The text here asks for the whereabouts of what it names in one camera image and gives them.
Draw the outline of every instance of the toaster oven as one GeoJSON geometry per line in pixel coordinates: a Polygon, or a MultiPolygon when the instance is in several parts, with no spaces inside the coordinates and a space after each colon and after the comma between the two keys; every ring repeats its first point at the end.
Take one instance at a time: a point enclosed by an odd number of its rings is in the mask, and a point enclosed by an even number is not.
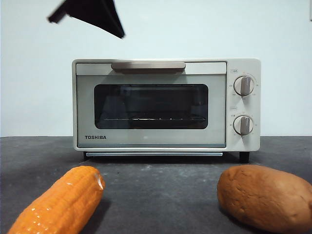
{"type": "Polygon", "coordinates": [[[78,59],[74,148],[88,156],[221,156],[260,147],[260,61],[78,59]]]}

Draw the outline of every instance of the toshiba logo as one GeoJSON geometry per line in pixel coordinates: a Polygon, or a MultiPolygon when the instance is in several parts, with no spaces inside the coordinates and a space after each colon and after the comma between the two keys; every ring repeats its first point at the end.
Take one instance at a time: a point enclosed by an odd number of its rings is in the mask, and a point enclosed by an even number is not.
{"type": "Polygon", "coordinates": [[[106,139],[106,136],[84,136],[88,140],[94,140],[94,139],[106,139]]]}

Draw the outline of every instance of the table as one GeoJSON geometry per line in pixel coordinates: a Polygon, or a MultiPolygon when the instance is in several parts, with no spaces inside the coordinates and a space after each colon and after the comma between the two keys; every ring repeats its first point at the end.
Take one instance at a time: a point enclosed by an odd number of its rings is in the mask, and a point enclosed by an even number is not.
{"type": "MultiPolygon", "coordinates": [[[[35,198],[80,165],[98,168],[106,181],[103,199],[82,234],[266,233],[240,224],[218,206],[219,176],[239,165],[238,153],[83,161],[72,137],[2,137],[0,143],[2,233],[35,198]]],[[[262,137],[250,163],[312,183],[312,137],[262,137]]]]}

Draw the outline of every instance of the oven door handle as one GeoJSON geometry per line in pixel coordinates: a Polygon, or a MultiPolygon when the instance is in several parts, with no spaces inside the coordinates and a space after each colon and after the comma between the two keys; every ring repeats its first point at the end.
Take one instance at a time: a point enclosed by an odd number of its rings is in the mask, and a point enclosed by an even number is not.
{"type": "Polygon", "coordinates": [[[172,69],[184,70],[184,62],[114,62],[111,65],[114,70],[133,69],[172,69]]]}

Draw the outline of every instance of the temperature knob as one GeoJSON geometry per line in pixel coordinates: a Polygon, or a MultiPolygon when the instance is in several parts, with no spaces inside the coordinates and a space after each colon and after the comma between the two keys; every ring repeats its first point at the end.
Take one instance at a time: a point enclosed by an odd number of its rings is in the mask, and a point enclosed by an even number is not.
{"type": "Polygon", "coordinates": [[[249,76],[242,76],[235,80],[234,89],[241,96],[247,96],[254,89],[254,82],[249,76]]]}
{"type": "Polygon", "coordinates": [[[248,116],[239,116],[234,120],[234,129],[240,135],[248,135],[253,130],[253,121],[248,116]]]}

